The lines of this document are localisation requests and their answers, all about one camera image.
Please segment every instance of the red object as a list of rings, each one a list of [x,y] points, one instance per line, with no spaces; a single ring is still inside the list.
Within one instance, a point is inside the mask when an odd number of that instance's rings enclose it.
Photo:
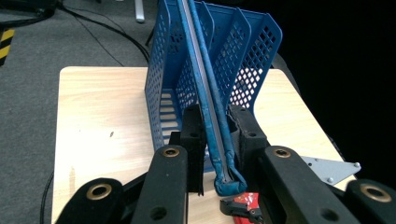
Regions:
[[[247,203],[247,210],[259,207],[259,193],[245,192],[233,199],[236,203]],[[235,224],[250,224],[251,222],[245,217],[234,217]]]

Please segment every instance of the basket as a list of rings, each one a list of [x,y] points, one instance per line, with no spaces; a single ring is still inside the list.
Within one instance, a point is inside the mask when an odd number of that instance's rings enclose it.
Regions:
[[[233,167],[226,108],[241,105],[253,113],[282,34],[268,14],[186,1],[159,4],[145,88],[153,145],[167,144],[170,133],[181,128],[183,110],[199,104],[216,190],[224,196],[240,193],[246,183],[241,185],[244,179]]]

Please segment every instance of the hazard stripe tape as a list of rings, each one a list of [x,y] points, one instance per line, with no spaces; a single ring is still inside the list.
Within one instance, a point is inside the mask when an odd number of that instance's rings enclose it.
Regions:
[[[0,66],[4,64],[6,61],[6,57],[9,53],[9,48],[11,46],[12,36],[14,36],[14,30],[5,30],[3,33],[0,33]]]

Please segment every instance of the gray carpet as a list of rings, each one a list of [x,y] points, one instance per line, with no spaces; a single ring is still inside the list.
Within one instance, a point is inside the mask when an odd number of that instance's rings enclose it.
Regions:
[[[144,44],[155,22],[157,0],[145,0],[144,24],[135,22],[134,1],[130,0],[103,0],[102,4],[67,0],[64,5],[106,15]],[[118,28],[103,16],[76,12]],[[0,21],[32,16],[0,8]],[[0,67],[0,223],[39,222],[42,193],[54,167],[60,71],[72,65],[147,66],[130,41],[81,22],[115,59],[73,16],[60,10],[46,21],[15,29],[10,53]],[[290,74],[281,58],[274,67],[284,67]],[[45,223],[50,223],[51,188]]]

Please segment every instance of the wooden table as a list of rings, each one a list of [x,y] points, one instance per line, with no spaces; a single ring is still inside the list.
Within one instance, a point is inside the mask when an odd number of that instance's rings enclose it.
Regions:
[[[145,173],[153,156],[145,67],[66,67],[60,74],[52,222],[77,189],[98,177],[122,184]],[[270,70],[255,103],[270,143],[301,156],[341,161],[303,100],[280,70]],[[190,195],[190,223],[233,223],[219,210],[214,173],[205,196]],[[346,182],[337,185],[344,189]]]

